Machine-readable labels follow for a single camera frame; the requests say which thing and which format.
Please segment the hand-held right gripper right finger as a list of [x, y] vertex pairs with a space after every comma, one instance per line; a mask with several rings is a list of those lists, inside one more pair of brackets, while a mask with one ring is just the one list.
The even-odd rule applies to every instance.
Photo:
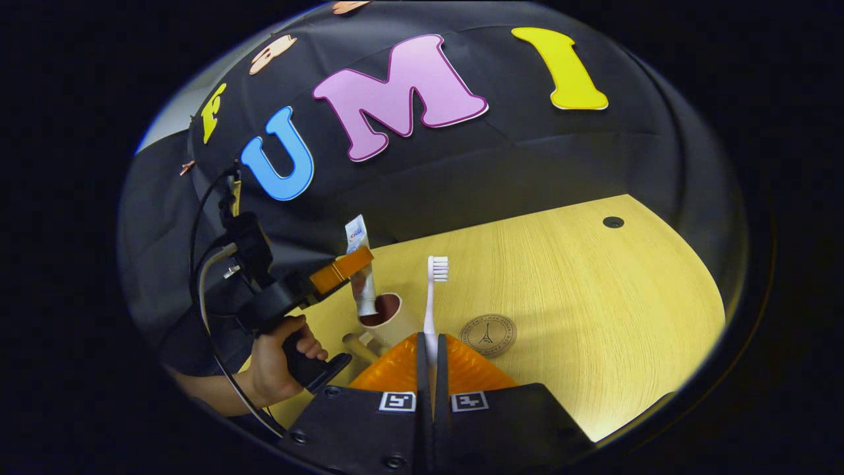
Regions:
[[435, 475], [560, 475], [596, 451], [543, 384], [516, 384], [453, 336], [439, 336]]

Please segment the beige cup with brown inside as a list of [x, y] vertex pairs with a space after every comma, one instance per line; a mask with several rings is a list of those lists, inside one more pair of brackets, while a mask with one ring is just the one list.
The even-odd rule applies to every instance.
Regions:
[[420, 331], [420, 318], [405, 309], [403, 298], [395, 292], [366, 301], [365, 312], [357, 321], [359, 330], [347, 333], [342, 342], [353, 356], [368, 364]]

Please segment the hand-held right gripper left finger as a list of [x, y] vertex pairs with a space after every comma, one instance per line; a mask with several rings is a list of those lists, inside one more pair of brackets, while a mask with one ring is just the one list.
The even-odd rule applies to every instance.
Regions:
[[280, 439], [280, 453], [316, 475], [430, 475], [426, 342], [420, 332], [406, 340], [414, 391], [326, 385]]

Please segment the white toothbrush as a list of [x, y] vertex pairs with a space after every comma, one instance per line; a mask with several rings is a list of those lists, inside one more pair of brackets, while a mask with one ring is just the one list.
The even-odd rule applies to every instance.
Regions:
[[448, 282], [449, 267], [449, 258], [447, 256], [428, 256], [423, 334], [425, 338], [426, 361], [429, 367], [435, 367], [437, 364], [439, 348], [434, 317], [435, 284]]

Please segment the black backdrop cloth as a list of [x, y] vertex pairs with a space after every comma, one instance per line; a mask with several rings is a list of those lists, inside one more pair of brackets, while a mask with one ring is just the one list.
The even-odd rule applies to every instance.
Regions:
[[167, 365], [217, 370], [191, 315], [190, 265], [241, 208], [275, 274], [375, 247], [630, 195], [700, 257], [733, 314], [747, 268], [737, 177], [715, 132], [663, 75], [582, 22], [531, 2], [328, 4], [205, 67], [154, 120], [119, 201], [129, 315]]

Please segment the round brown coaster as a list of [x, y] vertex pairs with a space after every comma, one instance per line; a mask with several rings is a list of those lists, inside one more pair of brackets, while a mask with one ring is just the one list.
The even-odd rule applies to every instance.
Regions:
[[515, 322], [504, 315], [488, 313], [470, 319], [462, 325], [459, 340], [483, 357], [500, 357], [511, 349], [518, 339]]

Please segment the white toothpaste tube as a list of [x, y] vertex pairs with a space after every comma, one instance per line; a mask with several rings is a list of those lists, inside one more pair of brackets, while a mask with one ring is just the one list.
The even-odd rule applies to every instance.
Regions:
[[[362, 214], [356, 216], [346, 224], [347, 254], [357, 251], [360, 247], [370, 249], [370, 241], [367, 234]], [[372, 264], [365, 265], [361, 270], [352, 274], [349, 278], [353, 298], [355, 298], [358, 316], [368, 317], [377, 315], [376, 299], [377, 290], [374, 282]]]

